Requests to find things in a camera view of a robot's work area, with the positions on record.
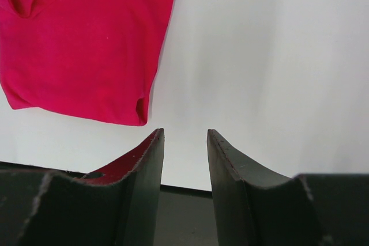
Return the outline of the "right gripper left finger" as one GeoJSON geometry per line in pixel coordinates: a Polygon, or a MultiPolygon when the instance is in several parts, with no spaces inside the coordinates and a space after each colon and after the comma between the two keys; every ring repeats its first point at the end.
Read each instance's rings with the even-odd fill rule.
{"type": "Polygon", "coordinates": [[[2,245],[152,245],[164,130],[90,173],[1,163],[2,245]]]}

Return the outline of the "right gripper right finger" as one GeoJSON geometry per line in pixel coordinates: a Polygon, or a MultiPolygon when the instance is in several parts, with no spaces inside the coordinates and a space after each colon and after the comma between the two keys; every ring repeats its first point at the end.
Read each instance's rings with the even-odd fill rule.
{"type": "Polygon", "coordinates": [[[220,245],[367,245],[368,175],[286,177],[208,130],[220,245]]]}

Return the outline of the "magenta t shirt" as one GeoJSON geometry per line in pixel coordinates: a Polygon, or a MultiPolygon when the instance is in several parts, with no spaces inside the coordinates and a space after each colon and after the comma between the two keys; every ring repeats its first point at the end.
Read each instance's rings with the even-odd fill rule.
{"type": "Polygon", "coordinates": [[[173,2],[1,0],[10,107],[145,125],[173,2]]]}

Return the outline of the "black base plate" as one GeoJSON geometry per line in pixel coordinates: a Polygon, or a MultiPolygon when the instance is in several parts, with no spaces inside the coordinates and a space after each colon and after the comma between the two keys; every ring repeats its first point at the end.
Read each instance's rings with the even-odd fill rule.
{"type": "Polygon", "coordinates": [[[152,245],[216,245],[209,192],[161,186],[152,245]]]}

